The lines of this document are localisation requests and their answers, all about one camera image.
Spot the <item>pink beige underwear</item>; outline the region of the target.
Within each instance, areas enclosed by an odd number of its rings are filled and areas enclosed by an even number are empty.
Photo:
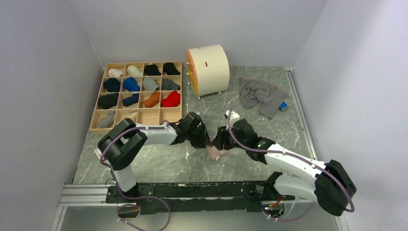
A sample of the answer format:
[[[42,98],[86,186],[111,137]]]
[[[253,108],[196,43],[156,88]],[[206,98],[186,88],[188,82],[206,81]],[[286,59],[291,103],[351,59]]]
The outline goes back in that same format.
[[[227,150],[219,150],[215,146],[206,146],[206,150],[213,160],[218,160],[222,155],[227,154]]]

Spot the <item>grey striped underwear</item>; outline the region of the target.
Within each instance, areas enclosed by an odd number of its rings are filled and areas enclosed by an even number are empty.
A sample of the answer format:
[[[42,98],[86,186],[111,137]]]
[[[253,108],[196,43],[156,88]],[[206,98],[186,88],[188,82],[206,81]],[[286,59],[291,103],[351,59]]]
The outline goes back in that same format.
[[[257,78],[240,78],[239,99],[244,108],[260,104],[259,113],[273,119],[288,93],[276,85]]]

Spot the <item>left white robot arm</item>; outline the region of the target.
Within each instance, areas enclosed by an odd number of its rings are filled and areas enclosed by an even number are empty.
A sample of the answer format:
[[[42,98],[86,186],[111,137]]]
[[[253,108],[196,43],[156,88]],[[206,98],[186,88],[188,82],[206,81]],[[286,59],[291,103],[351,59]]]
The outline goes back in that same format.
[[[132,202],[139,196],[139,185],[131,163],[142,147],[175,145],[185,141],[196,149],[212,145],[205,124],[194,112],[189,112],[177,122],[165,120],[160,125],[143,125],[125,118],[98,142],[97,147],[101,152],[99,161],[111,172],[119,188],[119,197],[125,202]]]

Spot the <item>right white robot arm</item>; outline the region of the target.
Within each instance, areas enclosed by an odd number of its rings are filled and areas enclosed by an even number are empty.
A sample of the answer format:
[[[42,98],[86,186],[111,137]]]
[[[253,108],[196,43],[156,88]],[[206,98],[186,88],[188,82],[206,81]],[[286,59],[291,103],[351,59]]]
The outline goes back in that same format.
[[[293,177],[276,174],[264,187],[266,197],[271,200],[281,195],[297,196],[318,203],[338,217],[355,210],[352,197],[357,188],[338,161],[325,163],[289,151],[271,139],[258,136],[246,119],[219,127],[212,144],[219,150],[241,148],[254,161],[293,173]]]

